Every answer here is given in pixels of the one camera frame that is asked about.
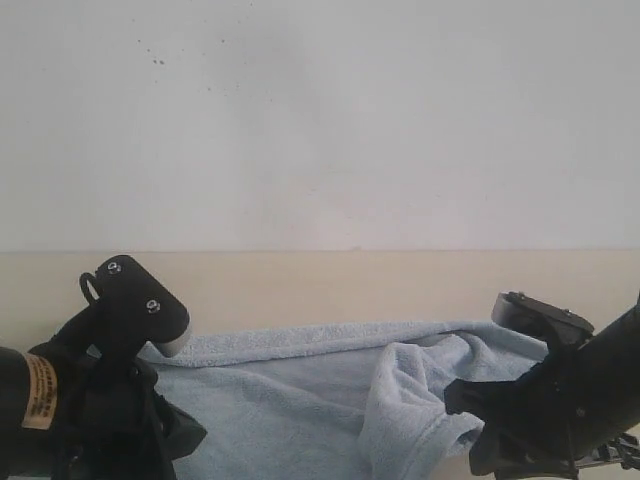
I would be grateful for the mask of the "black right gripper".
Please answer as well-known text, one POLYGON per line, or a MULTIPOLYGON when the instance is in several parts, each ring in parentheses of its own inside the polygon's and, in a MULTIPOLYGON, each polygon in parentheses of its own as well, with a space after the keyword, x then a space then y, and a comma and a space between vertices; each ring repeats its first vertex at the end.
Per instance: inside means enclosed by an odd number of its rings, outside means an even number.
POLYGON ((486 423, 469 452, 472 475, 574 475, 592 462, 639 468, 639 351, 554 352, 517 381, 456 379, 444 390, 449 415, 486 423))

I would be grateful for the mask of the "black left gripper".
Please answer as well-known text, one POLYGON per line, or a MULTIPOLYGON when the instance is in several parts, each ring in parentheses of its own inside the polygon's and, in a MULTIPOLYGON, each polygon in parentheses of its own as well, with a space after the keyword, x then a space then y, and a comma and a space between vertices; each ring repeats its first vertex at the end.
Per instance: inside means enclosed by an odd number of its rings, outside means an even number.
POLYGON ((155 390, 138 332, 84 309, 19 355, 19 474, 43 479, 162 479, 206 428, 155 390))

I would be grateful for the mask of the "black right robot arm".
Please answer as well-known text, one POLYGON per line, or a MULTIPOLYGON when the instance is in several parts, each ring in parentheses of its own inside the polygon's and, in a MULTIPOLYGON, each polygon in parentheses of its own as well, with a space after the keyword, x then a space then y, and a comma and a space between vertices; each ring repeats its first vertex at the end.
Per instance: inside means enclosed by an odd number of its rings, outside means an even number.
POLYGON ((639 308, 600 332, 583 317, 502 293, 501 327, 543 341, 544 359, 512 381, 456 379, 444 391, 448 414, 484 423, 469 452, 475 476, 576 479, 581 470, 639 467, 639 308))

